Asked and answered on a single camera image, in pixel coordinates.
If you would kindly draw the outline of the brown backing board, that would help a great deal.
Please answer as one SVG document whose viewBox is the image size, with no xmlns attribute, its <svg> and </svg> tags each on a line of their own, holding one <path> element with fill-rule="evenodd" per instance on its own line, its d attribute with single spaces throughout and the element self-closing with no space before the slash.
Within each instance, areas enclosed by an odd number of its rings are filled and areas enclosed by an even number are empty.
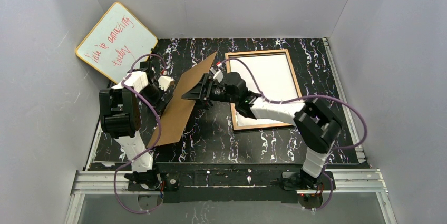
<svg viewBox="0 0 447 224">
<path fill-rule="evenodd" d="M 173 97 L 161 116 L 161 124 L 155 129 L 147 148 L 180 141 L 195 105 L 195 101 L 184 100 L 182 95 L 191 90 L 202 76 L 209 72 L 216 55 L 217 52 L 212 53 L 181 75 L 174 89 Z"/>
</svg>

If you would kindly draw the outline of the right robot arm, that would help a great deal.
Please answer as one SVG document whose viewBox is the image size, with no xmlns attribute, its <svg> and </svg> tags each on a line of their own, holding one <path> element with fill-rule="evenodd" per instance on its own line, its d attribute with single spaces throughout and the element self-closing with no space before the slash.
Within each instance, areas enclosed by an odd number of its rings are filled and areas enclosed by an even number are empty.
<svg viewBox="0 0 447 224">
<path fill-rule="evenodd" d="M 249 90 L 236 72 L 229 73 L 221 81 L 206 73 L 182 99 L 193 100 L 204 109 L 210 108 L 213 101 L 232 103 L 245 118 L 270 119 L 295 126 L 307 146 L 300 176 L 313 180 L 322 174 L 342 127 L 340 119 L 321 98 L 288 103 L 267 101 L 261 94 Z"/>
</svg>

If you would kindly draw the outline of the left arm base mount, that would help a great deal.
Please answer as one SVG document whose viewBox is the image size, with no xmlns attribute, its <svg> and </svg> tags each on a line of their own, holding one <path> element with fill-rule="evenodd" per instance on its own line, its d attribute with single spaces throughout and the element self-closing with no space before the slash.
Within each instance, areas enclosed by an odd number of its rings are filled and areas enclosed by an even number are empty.
<svg viewBox="0 0 447 224">
<path fill-rule="evenodd" d="M 129 181 L 129 191 L 170 192 L 179 189 L 179 173 L 133 172 L 125 174 L 124 177 Z"/>
</svg>

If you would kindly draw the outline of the landscape photo print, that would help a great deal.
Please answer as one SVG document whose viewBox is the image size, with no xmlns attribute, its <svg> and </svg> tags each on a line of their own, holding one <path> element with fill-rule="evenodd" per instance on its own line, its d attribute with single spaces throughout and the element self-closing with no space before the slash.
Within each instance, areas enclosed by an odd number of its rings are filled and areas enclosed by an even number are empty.
<svg viewBox="0 0 447 224">
<path fill-rule="evenodd" d="M 289 55 L 284 52 L 227 54 L 227 72 L 237 72 L 249 90 L 260 91 L 270 100 L 284 101 L 301 96 Z"/>
</svg>

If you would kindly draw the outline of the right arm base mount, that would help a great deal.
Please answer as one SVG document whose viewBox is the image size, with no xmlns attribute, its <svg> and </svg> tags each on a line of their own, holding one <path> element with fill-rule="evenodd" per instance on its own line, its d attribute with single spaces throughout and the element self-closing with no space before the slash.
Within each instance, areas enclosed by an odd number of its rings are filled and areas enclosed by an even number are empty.
<svg viewBox="0 0 447 224">
<path fill-rule="evenodd" d="M 317 178 L 305 172 L 283 172 L 278 179 L 279 186 L 286 190 L 309 190 L 309 193 L 320 193 L 331 188 L 336 189 L 332 172 L 324 172 Z"/>
</svg>

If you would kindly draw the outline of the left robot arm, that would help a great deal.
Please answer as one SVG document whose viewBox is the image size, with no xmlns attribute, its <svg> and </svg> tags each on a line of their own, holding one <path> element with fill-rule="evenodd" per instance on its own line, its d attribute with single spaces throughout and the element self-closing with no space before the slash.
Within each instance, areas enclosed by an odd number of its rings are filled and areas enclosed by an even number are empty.
<svg viewBox="0 0 447 224">
<path fill-rule="evenodd" d="M 138 97 L 145 98 L 159 117 L 172 99 L 166 91 L 173 82 L 173 78 L 164 73 L 156 74 L 150 61 L 143 61 L 139 68 L 132 68 L 120 83 L 99 91 L 101 128 L 121 146 L 133 172 L 143 173 L 153 167 L 153 157 L 144 153 L 146 146 L 139 132 Z"/>
</svg>

